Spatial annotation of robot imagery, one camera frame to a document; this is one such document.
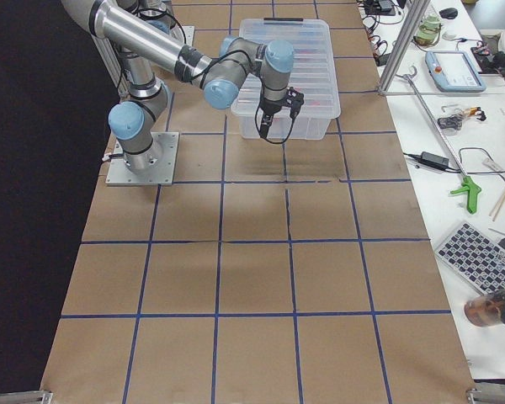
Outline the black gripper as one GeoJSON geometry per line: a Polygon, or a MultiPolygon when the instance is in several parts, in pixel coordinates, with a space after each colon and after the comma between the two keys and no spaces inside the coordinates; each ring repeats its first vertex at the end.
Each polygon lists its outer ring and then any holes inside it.
{"type": "Polygon", "coordinates": [[[263,111],[260,121],[260,130],[269,130],[273,124],[274,116],[283,108],[290,108],[292,101],[289,98],[282,98],[277,101],[261,97],[259,107],[263,111]]]}

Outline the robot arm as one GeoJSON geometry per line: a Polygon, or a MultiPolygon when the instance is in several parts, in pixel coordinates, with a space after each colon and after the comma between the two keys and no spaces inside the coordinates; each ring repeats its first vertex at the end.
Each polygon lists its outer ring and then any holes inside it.
{"type": "Polygon", "coordinates": [[[200,88],[214,109],[228,109],[246,78],[258,77],[262,118],[257,130],[262,139],[267,139],[281,109],[289,109],[294,120],[304,103],[303,94],[289,85],[295,53],[285,40],[262,45],[229,36],[219,56],[210,58],[189,45],[184,35],[173,36],[179,22],[169,1],[65,1],[62,6],[92,37],[109,43],[112,59],[120,66],[118,81],[126,83],[129,97],[110,110],[108,121],[128,173],[153,173],[167,150],[160,136],[151,132],[170,98],[153,65],[200,88]]]}

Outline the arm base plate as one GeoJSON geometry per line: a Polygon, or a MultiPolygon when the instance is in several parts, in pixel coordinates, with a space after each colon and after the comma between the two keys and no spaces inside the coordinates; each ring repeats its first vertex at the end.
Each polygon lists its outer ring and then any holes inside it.
{"type": "Polygon", "coordinates": [[[106,184],[109,186],[152,186],[173,184],[178,152],[178,132],[152,132],[151,148],[142,154],[125,153],[116,141],[109,160],[106,184]]]}

